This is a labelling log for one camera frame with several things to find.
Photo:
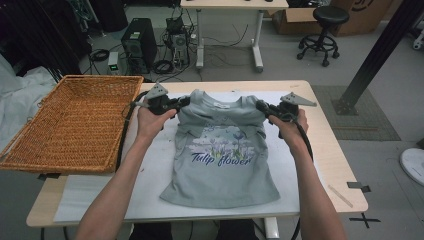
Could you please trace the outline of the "grey floor mat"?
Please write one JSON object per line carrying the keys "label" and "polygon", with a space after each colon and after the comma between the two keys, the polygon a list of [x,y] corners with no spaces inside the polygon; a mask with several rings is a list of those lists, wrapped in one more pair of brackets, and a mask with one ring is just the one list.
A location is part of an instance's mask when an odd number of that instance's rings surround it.
{"label": "grey floor mat", "polygon": [[335,110],[335,104],[345,92],[346,86],[313,85],[312,89],[338,140],[401,140],[368,89],[348,115],[338,115]]}

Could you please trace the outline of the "white cloth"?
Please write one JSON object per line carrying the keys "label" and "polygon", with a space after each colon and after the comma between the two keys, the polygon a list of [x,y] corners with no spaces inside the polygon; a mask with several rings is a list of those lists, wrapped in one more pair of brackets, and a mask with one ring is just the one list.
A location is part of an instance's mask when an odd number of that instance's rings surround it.
{"label": "white cloth", "polygon": [[0,54],[0,152],[38,111],[56,81],[44,67],[17,76]]}

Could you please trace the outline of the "person's leg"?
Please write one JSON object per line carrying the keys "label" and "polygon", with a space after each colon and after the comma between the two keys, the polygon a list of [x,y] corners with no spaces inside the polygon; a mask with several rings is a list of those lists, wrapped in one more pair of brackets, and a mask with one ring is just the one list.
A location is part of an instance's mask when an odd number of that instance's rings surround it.
{"label": "person's leg", "polygon": [[129,240],[173,240],[171,224],[167,222],[136,223]]}
{"label": "person's leg", "polygon": [[259,240],[249,219],[221,220],[215,240]]}

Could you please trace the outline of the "black computer tower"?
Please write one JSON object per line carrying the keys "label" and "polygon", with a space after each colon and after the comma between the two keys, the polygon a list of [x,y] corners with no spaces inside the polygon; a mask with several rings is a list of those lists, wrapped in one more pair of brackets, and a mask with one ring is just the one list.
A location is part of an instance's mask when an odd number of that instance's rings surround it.
{"label": "black computer tower", "polygon": [[121,38],[121,43],[130,74],[149,73],[157,55],[151,20],[149,18],[133,18]]}

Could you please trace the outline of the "grey printed t-shirt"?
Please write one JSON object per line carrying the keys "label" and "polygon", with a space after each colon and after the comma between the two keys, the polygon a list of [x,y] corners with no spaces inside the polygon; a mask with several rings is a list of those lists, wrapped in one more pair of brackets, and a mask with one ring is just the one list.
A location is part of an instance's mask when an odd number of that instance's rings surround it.
{"label": "grey printed t-shirt", "polygon": [[265,115],[257,98],[221,102],[202,90],[177,114],[174,165],[160,198],[209,209],[267,204],[280,198],[268,166]]}

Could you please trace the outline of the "person's right hand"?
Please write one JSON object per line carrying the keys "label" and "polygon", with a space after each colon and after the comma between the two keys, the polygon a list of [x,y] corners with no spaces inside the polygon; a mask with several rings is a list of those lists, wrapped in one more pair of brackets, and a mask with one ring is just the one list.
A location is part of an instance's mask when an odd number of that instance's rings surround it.
{"label": "person's right hand", "polygon": [[[269,120],[279,128],[281,136],[291,150],[306,150],[306,144],[295,122],[283,122],[276,116],[270,116]],[[308,130],[307,118],[303,109],[298,111],[297,123],[303,128],[304,131]]]}

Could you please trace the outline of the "white table leg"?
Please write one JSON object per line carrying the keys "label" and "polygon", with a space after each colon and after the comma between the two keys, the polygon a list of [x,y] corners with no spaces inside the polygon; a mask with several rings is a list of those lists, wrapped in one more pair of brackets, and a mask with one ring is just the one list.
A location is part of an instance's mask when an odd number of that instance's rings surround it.
{"label": "white table leg", "polygon": [[276,217],[264,219],[265,237],[267,240],[280,240],[278,222]]}

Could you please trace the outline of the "white table mat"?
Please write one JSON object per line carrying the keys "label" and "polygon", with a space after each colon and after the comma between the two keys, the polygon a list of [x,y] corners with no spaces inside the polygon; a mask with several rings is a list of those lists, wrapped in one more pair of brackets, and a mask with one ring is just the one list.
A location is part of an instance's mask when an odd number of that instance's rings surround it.
{"label": "white table mat", "polygon": [[[257,100],[270,104],[278,103],[282,96],[276,91],[206,93],[221,102],[234,102],[241,96],[253,95]],[[160,195],[172,178],[178,123],[178,117],[168,121],[148,148],[135,182],[125,215],[126,220],[225,219],[299,212],[298,181],[293,156],[287,144],[280,138],[278,127],[269,124],[266,118],[264,129],[268,146],[268,166],[280,194],[278,200],[267,204],[225,209],[188,207],[162,200]]]}

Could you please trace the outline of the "small white device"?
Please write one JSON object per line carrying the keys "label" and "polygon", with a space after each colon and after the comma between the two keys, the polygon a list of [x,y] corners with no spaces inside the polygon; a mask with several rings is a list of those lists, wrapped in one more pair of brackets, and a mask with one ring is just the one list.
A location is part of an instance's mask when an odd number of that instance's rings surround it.
{"label": "small white device", "polygon": [[110,75],[119,75],[120,74],[119,53],[118,52],[110,52],[109,53],[108,73]]}

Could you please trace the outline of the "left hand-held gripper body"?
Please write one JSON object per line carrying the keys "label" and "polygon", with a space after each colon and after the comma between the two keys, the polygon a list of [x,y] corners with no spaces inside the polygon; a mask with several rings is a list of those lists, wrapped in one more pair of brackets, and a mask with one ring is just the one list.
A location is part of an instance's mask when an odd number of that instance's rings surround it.
{"label": "left hand-held gripper body", "polygon": [[177,99],[170,99],[168,97],[168,90],[165,89],[160,83],[156,83],[145,95],[147,100],[148,109],[155,115],[162,115],[165,112],[175,109],[180,110],[179,102]]}

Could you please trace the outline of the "black curtain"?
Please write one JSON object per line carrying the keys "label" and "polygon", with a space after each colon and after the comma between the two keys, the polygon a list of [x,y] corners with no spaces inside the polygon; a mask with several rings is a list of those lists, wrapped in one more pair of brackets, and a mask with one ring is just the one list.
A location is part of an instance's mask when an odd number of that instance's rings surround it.
{"label": "black curtain", "polygon": [[79,62],[91,46],[67,0],[0,0],[0,16],[56,81],[82,74]]}

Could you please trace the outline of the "person's right leg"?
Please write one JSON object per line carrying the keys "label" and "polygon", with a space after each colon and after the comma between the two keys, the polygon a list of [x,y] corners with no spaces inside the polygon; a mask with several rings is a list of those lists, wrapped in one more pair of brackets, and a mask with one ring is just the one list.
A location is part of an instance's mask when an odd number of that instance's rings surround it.
{"label": "person's right leg", "polygon": [[221,220],[215,240],[259,240],[249,219]]}

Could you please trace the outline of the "black round stool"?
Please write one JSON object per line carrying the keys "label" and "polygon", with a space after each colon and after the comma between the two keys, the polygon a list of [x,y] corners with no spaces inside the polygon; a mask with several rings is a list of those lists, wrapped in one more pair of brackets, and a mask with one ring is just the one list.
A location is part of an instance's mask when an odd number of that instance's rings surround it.
{"label": "black round stool", "polygon": [[298,45],[301,52],[297,54],[297,59],[302,60],[307,50],[313,50],[315,53],[323,52],[324,59],[322,66],[329,65],[328,56],[332,52],[332,57],[337,59],[340,56],[336,41],[328,35],[331,27],[339,26],[350,19],[346,10],[335,6],[320,6],[313,11],[313,17],[321,27],[319,34],[310,34],[303,37]]}

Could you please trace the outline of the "white-legged wooden desk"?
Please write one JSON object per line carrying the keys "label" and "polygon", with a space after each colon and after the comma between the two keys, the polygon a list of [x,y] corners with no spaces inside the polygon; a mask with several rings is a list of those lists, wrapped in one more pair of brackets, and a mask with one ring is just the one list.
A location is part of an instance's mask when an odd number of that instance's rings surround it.
{"label": "white-legged wooden desk", "polygon": [[225,9],[225,10],[256,10],[256,30],[254,38],[251,40],[251,50],[253,53],[255,69],[258,73],[264,70],[261,51],[259,47],[260,35],[264,13],[268,10],[282,10],[288,8],[287,0],[180,0],[183,9],[195,9],[197,19],[197,47],[196,47],[196,67],[201,70],[204,67],[205,44],[202,35],[202,11],[204,9]]}

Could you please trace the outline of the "black tape strip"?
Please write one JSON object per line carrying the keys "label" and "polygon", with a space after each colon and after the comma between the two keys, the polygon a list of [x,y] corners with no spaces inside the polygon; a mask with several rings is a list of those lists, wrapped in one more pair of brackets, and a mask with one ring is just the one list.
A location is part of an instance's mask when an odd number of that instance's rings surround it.
{"label": "black tape strip", "polygon": [[363,185],[361,182],[347,182],[348,188],[359,189],[362,193],[371,192],[369,185]]}

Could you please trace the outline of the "black tape cross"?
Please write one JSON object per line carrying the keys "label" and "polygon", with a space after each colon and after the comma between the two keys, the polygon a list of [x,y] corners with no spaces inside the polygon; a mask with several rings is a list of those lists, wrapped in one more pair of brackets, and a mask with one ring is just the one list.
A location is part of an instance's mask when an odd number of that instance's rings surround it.
{"label": "black tape cross", "polygon": [[363,222],[367,229],[370,228],[371,223],[380,223],[379,219],[368,218],[364,213],[361,213],[360,217],[350,217],[349,220],[352,222]]}

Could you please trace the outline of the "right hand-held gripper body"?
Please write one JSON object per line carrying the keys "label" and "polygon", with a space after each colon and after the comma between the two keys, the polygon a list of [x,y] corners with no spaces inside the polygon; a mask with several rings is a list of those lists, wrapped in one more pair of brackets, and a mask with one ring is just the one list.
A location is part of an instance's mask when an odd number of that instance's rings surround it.
{"label": "right hand-held gripper body", "polygon": [[317,103],[291,92],[282,96],[277,106],[270,104],[266,116],[273,115],[281,121],[292,121],[297,118],[300,105],[316,107]]}

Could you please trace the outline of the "brown wicker basket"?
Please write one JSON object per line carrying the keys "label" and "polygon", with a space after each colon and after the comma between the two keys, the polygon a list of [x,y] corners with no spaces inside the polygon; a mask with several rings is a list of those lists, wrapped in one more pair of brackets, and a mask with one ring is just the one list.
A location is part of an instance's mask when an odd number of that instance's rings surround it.
{"label": "brown wicker basket", "polygon": [[141,76],[67,75],[0,152],[0,169],[112,173]]}

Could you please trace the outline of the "black metal post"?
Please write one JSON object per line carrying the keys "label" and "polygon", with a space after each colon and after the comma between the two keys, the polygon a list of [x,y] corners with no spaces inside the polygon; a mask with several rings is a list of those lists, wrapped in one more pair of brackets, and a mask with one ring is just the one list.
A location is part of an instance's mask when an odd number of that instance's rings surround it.
{"label": "black metal post", "polygon": [[337,115],[355,115],[355,105],[410,27],[424,13],[424,0],[403,0],[342,96],[332,102]]}

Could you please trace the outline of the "open cardboard box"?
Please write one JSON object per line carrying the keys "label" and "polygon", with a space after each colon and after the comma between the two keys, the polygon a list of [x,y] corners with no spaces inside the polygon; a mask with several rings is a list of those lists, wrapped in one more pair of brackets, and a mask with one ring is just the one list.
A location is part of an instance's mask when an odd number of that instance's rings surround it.
{"label": "open cardboard box", "polygon": [[287,8],[275,12],[272,22],[278,34],[317,34],[321,26],[313,17],[314,8]]}

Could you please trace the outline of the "thin wooden stick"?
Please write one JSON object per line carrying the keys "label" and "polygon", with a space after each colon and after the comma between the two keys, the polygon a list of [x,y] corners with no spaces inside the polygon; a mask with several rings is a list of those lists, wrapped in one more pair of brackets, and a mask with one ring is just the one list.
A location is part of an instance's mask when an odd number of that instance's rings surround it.
{"label": "thin wooden stick", "polygon": [[328,185],[328,188],[336,195],[338,196],[347,206],[350,208],[353,208],[353,204],[344,197],[336,188],[334,188],[332,185]]}

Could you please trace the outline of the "person's left leg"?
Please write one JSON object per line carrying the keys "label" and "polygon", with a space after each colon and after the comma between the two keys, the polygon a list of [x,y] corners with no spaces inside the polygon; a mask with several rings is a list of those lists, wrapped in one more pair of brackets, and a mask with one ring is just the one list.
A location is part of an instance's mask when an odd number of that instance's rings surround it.
{"label": "person's left leg", "polygon": [[129,240],[173,240],[171,224],[167,222],[136,223]]}

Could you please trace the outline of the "person's left hand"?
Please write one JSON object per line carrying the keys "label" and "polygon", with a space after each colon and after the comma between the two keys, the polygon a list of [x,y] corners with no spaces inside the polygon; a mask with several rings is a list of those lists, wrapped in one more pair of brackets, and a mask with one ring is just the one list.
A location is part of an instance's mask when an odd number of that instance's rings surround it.
{"label": "person's left hand", "polygon": [[164,114],[155,115],[148,108],[140,107],[138,110],[138,129],[136,139],[138,141],[152,142],[162,130],[167,120],[173,118],[176,111],[171,109]]}

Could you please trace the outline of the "open grey computer case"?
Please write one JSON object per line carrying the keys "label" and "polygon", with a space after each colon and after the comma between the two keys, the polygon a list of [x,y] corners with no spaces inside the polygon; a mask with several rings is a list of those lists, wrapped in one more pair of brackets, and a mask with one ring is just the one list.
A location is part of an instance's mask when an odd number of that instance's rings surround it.
{"label": "open grey computer case", "polygon": [[172,52],[172,60],[178,67],[189,64],[187,31],[181,17],[166,19],[167,45]]}

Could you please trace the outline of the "large printed cardboard box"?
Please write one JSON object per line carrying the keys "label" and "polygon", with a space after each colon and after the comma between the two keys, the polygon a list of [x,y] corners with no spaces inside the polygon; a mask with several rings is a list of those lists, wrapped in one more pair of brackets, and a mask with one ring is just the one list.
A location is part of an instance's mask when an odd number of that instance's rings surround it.
{"label": "large printed cardboard box", "polygon": [[331,0],[330,5],[348,12],[349,20],[331,29],[336,37],[373,32],[388,11],[393,0]]}

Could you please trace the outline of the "white round base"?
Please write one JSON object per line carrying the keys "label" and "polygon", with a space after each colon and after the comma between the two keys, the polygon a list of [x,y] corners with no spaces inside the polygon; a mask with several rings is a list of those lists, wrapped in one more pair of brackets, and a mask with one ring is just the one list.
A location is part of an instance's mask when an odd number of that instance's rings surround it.
{"label": "white round base", "polygon": [[411,179],[424,187],[424,150],[406,149],[400,155],[400,165]]}

